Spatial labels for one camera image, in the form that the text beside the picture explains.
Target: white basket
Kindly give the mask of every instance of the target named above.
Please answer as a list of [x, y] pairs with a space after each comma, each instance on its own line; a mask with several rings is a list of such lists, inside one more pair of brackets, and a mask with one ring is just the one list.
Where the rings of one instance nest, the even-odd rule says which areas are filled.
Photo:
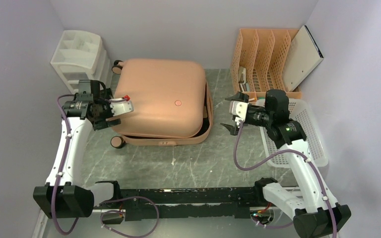
[[[290, 118], [298, 121], [302, 125], [308, 139], [310, 153], [312, 154], [316, 166], [326, 166], [328, 164], [328, 156], [323, 148], [322, 136], [312, 110], [303, 100], [291, 98], [289, 100], [288, 110], [290, 111]], [[265, 99], [260, 99], [256, 102], [257, 106], [264, 106], [264, 104]], [[266, 156], [277, 152], [278, 149], [275, 147], [274, 142], [267, 136], [266, 129], [264, 127], [259, 128]], [[268, 164], [278, 168], [290, 168], [282, 154], [270, 159]]]

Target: suitcase lid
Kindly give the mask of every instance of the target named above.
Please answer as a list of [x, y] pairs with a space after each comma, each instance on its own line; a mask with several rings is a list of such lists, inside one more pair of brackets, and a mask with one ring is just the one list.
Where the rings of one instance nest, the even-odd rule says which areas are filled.
[[205, 71], [198, 63], [167, 59], [125, 62], [114, 97], [130, 96], [134, 112], [112, 127], [122, 135], [189, 138], [202, 126]]

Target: pink suitcase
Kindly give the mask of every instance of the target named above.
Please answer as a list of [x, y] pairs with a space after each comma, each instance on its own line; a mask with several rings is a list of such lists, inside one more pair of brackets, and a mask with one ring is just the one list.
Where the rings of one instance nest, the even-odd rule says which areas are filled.
[[120, 62], [115, 98], [128, 95], [134, 112], [112, 129], [133, 145], [187, 145], [205, 140], [213, 105], [205, 71], [198, 63], [167, 59]]

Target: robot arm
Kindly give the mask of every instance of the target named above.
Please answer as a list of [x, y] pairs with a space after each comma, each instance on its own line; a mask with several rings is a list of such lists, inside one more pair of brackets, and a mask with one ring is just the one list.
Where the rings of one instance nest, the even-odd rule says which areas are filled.
[[[244, 123], [263, 126], [279, 151], [294, 150], [300, 153], [288, 151], [283, 155], [294, 173], [303, 199], [288, 192], [273, 178], [266, 178], [261, 184], [264, 199], [275, 204], [293, 219], [294, 227], [302, 238], [331, 234], [331, 213], [335, 215], [336, 228], [339, 230], [351, 216], [350, 209], [347, 205], [338, 204], [314, 160], [309, 158], [311, 153], [307, 137], [302, 126], [289, 118], [289, 99], [285, 92], [269, 90], [265, 98], [265, 107], [249, 104], [249, 96], [243, 93], [237, 93], [226, 100], [231, 101], [229, 112], [233, 115], [234, 125], [223, 125], [232, 135], [237, 135]], [[303, 159], [301, 155], [306, 155], [307, 159]]]
[[120, 124], [121, 120], [113, 117], [133, 111], [128, 96], [113, 99], [111, 89], [106, 89], [99, 81], [80, 80], [78, 86], [79, 93], [62, 106], [67, 121], [62, 121], [58, 152], [46, 184], [35, 187], [33, 192], [34, 199], [49, 218], [52, 217], [51, 198], [55, 186], [58, 218], [88, 217], [94, 206], [113, 198], [116, 188], [113, 182], [96, 183], [87, 189], [80, 187], [82, 158], [92, 129], [100, 130]]

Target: white wall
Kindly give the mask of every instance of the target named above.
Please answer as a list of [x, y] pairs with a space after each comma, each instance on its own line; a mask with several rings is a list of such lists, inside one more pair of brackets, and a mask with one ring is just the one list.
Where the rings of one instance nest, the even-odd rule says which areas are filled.
[[330, 152], [344, 238], [381, 237], [381, 0], [320, 0], [307, 25], [324, 60], [302, 85]]
[[49, 62], [63, 27], [49, 1], [0, 1], [0, 238], [31, 237], [59, 143], [56, 96], [67, 93]]
[[300, 28], [318, 0], [51, 0], [66, 29], [103, 37], [110, 59], [229, 68], [239, 28]]

